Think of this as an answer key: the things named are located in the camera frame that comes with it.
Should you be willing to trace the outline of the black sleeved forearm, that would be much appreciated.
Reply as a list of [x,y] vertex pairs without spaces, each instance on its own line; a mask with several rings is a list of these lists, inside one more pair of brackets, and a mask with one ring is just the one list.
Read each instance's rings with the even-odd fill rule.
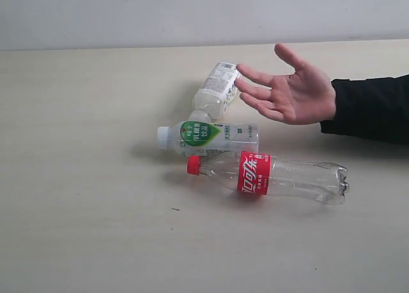
[[408,76],[365,80],[334,79],[336,113],[320,123],[337,134],[400,145],[408,144]]

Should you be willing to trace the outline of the person's open hand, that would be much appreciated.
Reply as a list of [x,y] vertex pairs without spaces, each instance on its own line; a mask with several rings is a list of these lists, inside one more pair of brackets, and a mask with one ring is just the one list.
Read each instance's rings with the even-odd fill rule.
[[288,125],[332,120],[336,114],[336,91],[326,73],[284,44],[276,44],[274,51],[294,72],[271,75],[238,64],[239,73],[251,81],[235,81],[241,100],[264,117]]

